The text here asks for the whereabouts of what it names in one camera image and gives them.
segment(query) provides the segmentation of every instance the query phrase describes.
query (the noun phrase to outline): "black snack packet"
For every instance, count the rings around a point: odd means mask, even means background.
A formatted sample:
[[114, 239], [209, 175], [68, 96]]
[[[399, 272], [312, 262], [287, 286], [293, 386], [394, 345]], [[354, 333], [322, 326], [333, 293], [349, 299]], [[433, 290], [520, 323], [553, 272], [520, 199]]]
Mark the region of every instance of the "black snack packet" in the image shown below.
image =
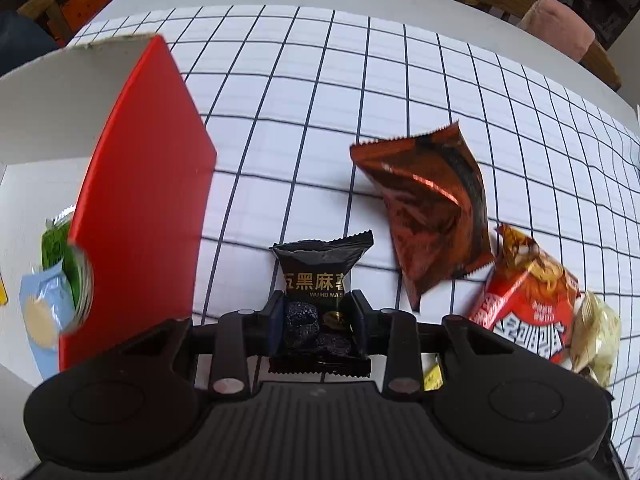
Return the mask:
[[331, 242], [302, 240], [274, 245], [287, 284], [275, 373], [327, 372], [368, 377], [370, 362], [353, 340], [345, 275], [373, 245], [371, 231]]

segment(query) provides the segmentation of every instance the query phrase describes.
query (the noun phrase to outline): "yellow label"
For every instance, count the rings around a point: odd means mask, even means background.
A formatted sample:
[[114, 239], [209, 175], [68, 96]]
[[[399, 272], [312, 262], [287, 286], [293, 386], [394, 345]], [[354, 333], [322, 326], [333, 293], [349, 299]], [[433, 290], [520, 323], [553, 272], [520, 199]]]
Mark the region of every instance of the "yellow label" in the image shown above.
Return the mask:
[[440, 371], [440, 365], [435, 365], [424, 375], [424, 389], [425, 391], [437, 390], [442, 386], [442, 372]]
[[9, 298], [6, 296], [6, 289], [2, 282], [2, 276], [0, 276], [0, 306], [3, 306], [9, 302]]

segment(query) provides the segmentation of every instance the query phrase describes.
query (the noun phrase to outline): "snack packet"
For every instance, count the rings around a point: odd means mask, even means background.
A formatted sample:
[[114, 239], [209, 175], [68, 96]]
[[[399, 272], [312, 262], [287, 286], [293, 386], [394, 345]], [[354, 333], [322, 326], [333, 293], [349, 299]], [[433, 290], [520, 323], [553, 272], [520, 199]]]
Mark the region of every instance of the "snack packet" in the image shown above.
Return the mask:
[[62, 269], [71, 285], [74, 296], [74, 304], [77, 306], [80, 298], [81, 284], [78, 277], [74, 254], [71, 247], [66, 243], [71, 228], [76, 206], [71, 206], [62, 211], [53, 220], [47, 220], [47, 230], [40, 240], [42, 269], [47, 270], [59, 261], [63, 260]]
[[442, 371], [440, 365], [436, 363], [431, 370], [424, 374], [424, 391], [439, 390], [443, 384]]
[[594, 376], [596, 382], [605, 388], [620, 348], [621, 332], [618, 314], [595, 294], [587, 291], [575, 316], [570, 349], [572, 370], [590, 370], [590, 376]]
[[274, 373], [327, 372], [367, 377], [370, 361], [353, 340], [350, 312], [343, 309], [345, 276], [373, 245], [366, 231], [321, 242], [274, 245], [287, 284], [280, 349], [270, 358]]
[[0, 274], [0, 306], [4, 306], [7, 303], [9, 303], [9, 298], [6, 294], [4, 283], [2, 282], [2, 275]]
[[58, 339], [73, 325], [76, 310], [62, 261], [22, 277], [20, 307], [34, 360], [43, 379], [59, 371]]
[[469, 319], [558, 363], [571, 339], [578, 280], [524, 233], [497, 229], [502, 252]]
[[414, 311], [423, 293], [491, 263], [484, 185], [458, 122], [431, 134], [351, 146], [382, 194]]

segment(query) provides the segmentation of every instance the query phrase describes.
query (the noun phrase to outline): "red cardboard panel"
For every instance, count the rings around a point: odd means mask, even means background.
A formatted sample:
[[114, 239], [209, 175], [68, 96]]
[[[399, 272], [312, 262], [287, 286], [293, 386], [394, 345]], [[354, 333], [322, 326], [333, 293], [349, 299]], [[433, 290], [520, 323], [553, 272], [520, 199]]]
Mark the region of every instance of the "red cardboard panel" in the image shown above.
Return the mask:
[[69, 241], [94, 270], [60, 371], [167, 318], [191, 315], [216, 151], [159, 36], [120, 93], [89, 164]]

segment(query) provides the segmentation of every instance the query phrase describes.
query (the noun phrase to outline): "red snack bag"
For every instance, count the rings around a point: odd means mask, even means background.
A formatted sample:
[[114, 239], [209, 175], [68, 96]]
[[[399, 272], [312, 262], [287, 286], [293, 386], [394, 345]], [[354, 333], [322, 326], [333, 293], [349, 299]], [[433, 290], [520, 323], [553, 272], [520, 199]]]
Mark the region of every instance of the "red snack bag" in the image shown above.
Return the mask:
[[578, 280], [524, 233], [506, 224], [502, 253], [469, 319], [558, 363], [571, 339]]

